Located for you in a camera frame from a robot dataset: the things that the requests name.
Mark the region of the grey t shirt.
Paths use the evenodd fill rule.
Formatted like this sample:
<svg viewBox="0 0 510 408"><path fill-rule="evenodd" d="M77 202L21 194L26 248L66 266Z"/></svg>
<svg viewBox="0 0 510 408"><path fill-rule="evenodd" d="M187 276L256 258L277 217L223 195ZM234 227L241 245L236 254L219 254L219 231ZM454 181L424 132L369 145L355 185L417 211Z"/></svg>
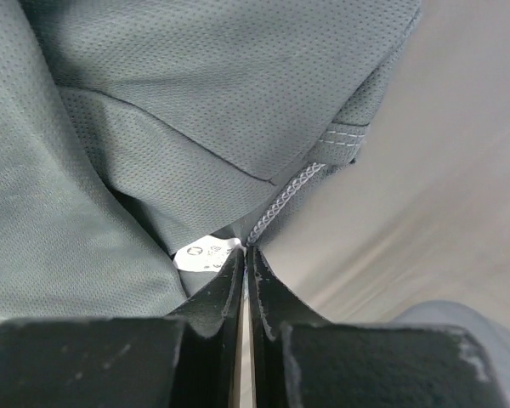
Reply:
<svg viewBox="0 0 510 408"><path fill-rule="evenodd" d="M0 1L0 325L163 317L247 250L448 325L510 407L510 1Z"/></svg>

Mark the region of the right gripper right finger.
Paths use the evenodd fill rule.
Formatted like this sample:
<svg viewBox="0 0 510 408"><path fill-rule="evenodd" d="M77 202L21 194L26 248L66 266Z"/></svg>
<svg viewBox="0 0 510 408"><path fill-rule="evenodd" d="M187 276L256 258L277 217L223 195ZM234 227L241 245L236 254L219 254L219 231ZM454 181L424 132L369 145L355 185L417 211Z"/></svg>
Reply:
<svg viewBox="0 0 510 408"><path fill-rule="evenodd" d="M256 407L503 407L488 355L448 325L330 322L246 253Z"/></svg>

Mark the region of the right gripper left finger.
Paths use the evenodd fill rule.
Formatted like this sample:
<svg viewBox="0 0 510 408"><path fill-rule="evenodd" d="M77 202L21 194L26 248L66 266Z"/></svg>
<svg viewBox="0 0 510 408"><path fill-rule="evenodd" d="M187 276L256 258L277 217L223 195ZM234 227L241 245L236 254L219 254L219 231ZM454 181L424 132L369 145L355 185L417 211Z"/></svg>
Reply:
<svg viewBox="0 0 510 408"><path fill-rule="evenodd" d="M163 317L0 325L0 407L236 407L243 252Z"/></svg>

